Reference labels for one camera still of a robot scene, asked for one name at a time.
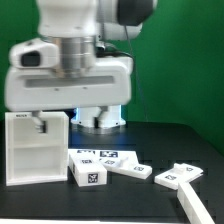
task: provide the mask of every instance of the qr code marker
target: qr code marker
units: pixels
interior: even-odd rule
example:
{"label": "qr code marker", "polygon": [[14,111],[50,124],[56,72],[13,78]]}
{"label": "qr code marker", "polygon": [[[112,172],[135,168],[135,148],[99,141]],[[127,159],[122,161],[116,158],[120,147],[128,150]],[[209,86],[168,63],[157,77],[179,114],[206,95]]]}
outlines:
{"label": "qr code marker", "polygon": [[82,160],[83,164],[89,164],[89,163],[93,163],[92,160]]}
{"label": "qr code marker", "polygon": [[192,170],[194,170],[194,169],[187,167],[187,171],[191,172]]}
{"label": "qr code marker", "polygon": [[109,164],[109,165],[113,165],[115,162],[114,161],[111,161],[111,160],[108,160],[105,162],[106,164]]}
{"label": "qr code marker", "polygon": [[89,184],[98,183],[98,173],[89,174],[88,175],[88,183]]}
{"label": "qr code marker", "polygon": [[100,157],[112,157],[112,158],[117,158],[118,157],[118,152],[113,152],[113,151],[101,151],[100,152]]}
{"label": "qr code marker", "polygon": [[171,175],[168,175],[168,176],[166,176],[165,178],[167,178],[168,180],[175,180],[175,179],[176,179],[176,177],[171,176]]}
{"label": "qr code marker", "polygon": [[92,150],[78,150],[77,153],[91,153],[93,152],[95,154],[95,151]]}
{"label": "qr code marker", "polygon": [[144,170],[144,168],[143,168],[143,167],[136,166],[136,167],[134,168],[134,170],[142,171],[142,170]]}

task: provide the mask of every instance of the white cube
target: white cube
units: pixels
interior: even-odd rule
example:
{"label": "white cube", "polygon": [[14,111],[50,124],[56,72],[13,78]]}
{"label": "white cube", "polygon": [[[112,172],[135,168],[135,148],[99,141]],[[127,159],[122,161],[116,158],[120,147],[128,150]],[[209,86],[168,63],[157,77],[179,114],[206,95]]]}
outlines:
{"label": "white cube", "polygon": [[107,170],[92,157],[70,155],[69,167],[79,187],[107,184]]}

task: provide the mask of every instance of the white open box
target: white open box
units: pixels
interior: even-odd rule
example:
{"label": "white open box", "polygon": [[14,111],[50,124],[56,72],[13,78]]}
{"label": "white open box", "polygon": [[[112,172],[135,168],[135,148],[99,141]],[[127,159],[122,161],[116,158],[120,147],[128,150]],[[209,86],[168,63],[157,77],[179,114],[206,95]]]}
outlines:
{"label": "white open box", "polygon": [[42,112],[46,133],[38,133],[31,113],[6,113],[6,185],[67,180],[68,117]]}

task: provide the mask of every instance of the cable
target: cable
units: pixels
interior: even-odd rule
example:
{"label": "cable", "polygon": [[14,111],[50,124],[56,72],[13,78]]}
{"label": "cable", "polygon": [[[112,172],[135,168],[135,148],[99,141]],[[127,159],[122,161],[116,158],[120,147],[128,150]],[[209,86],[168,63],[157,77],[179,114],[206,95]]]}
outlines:
{"label": "cable", "polygon": [[[129,48],[130,48],[132,58],[134,58],[134,51],[133,51],[131,41],[130,41],[130,38],[129,38],[129,35],[128,35],[127,27],[124,26],[124,29],[125,29],[125,34],[126,34],[126,38],[127,38],[128,44],[129,44]],[[142,106],[143,106],[145,120],[146,120],[146,122],[149,122],[146,101],[145,101],[145,97],[144,97],[142,87],[141,87],[141,82],[140,82],[140,77],[139,77],[139,73],[138,73],[137,63],[135,63],[135,76],[136,76],[138,91],[139,91],[139,94],[140,94],[140,99],[141,99]]]}
{"label": "cable", "polygon": [[132,58],[133,59],[133,57],[132,57],[131,54],[128,54],[128,53],[123,52],[123,51],[108,51],[108,52],[106,52],[106,51],[103,51],[103,52],[99,51],[99,52],[96,53],[96,56],[98,58],[110,57],[110,56],[111,57],[126,56],[126,57],[129,57],[129,58]]}
{"label": "cable", "polygon": [[114,50],[117,50],[117,47],[114,45],[114,44],[111,44],[111,43],[105,43],[105,47],[106,48],[112,48],[112,49],[114,49]]}

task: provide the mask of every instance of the white box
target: white box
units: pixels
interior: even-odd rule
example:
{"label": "white box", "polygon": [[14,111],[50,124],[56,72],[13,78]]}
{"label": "white box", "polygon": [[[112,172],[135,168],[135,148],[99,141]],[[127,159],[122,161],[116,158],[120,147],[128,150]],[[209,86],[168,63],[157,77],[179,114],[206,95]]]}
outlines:
{"label": "white box", "polygon": [[46,133],[38,133],[31,113],[6,113],[6,185],[67,180],[68,117],[43,112]]}
{"label": "white box", "polygon": [[79,187],[107,184],[107,170],[93,156],[69,156],[69,167]]}

